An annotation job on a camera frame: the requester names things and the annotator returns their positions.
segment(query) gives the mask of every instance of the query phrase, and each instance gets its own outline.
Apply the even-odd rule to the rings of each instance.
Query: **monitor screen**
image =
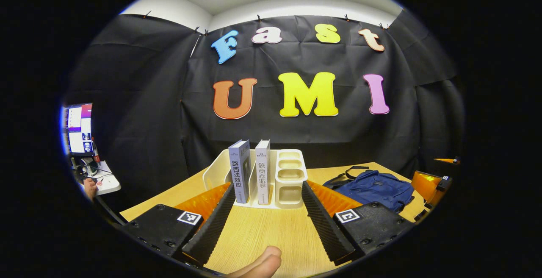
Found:
[[[93,156],[91,132],[92,103],[65,106],[64,148],[74,156]]]

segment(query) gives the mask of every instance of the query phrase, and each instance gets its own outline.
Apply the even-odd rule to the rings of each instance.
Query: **wooden table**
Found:
[[[400,180],[410,182],[409,179],[375,162],[358,166],[368,166],[371,170],[389,173]],[[308,169],[308,179],[323,184],[350,167]],[[131,221],[158,203],[174,207],[205,192],[202,179],[205,170],[207,169],[120,214]],[[414,222],[415,216],[425,209],[421,195],[417,191],[414,191],[413,195],[414,200],[399,213],[411,222]],[[205,267],[225,274],[234,272],[252,263],[267,245],[274,245],[282,250],[281,267],[273,276],[276,278],[307,277],[337,268],[329,261],[304,205],[292,210],[233,206],[215,250]]]

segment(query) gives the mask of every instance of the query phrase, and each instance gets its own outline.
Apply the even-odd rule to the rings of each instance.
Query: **letter m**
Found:
[[[330,72],[319,72],[314,76],[310,88],[303,79],[295,72],[287,72],[279,75],[279,80],[284,83],[284,108],[280,110],[282,117],[296,117],[299,110],[296,108],[296,100],[308,116],[318,99],[314,109],[316,116],[337,116],[339,110],[335,107],[333,98],[333,80],[335,75]]]

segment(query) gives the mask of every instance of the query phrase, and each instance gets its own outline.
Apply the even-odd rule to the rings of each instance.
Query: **white wall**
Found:
[[[121,14],[160,17],[198,31],[214,31],[236,23],[261,18],[286,15],[323,15],[344,18],[379,25],[390,25],[400,12],[389,14],[362,4],[346,0],[264,0],[230,9],[215,16],[188,0],[136,0]]]
[[[188,0],[136,0],[120,14],[142,14],[167,19],[191,29],[204,32],[213,17],[209,12]]]
[[[253,21],[258,19],[257,15],[262,19],[286,15],[324,15],[344,19],[345,14],[349,19],[373,25],[382,23],[386,27],[391,25],[400,12],[399,9],[397,14],[389,14],[346,0],[264,0],[213,16],[208,29],[213,31],[232,24]]]

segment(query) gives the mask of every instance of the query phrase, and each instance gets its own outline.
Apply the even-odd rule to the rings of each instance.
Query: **white desk organizer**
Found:
[[[301,184],[307,179],[307,170],[304,166],[301,151],[294,149],[269,150],[269,156],[269,204],[260,205],[258,203],[257,176],[256,169],[254,169],[256,151],[250,149],[250,164],[252,167],[248,181],[249,201],[247,203],[234,202],[235,206],[265,209],[294,209],[302,206]],[[229,152],[228,149],[225,149],[211,166],[203,172],[203,183],[205,184],[205,190],[210,190],[228,181],[232,181],[232,172]]]

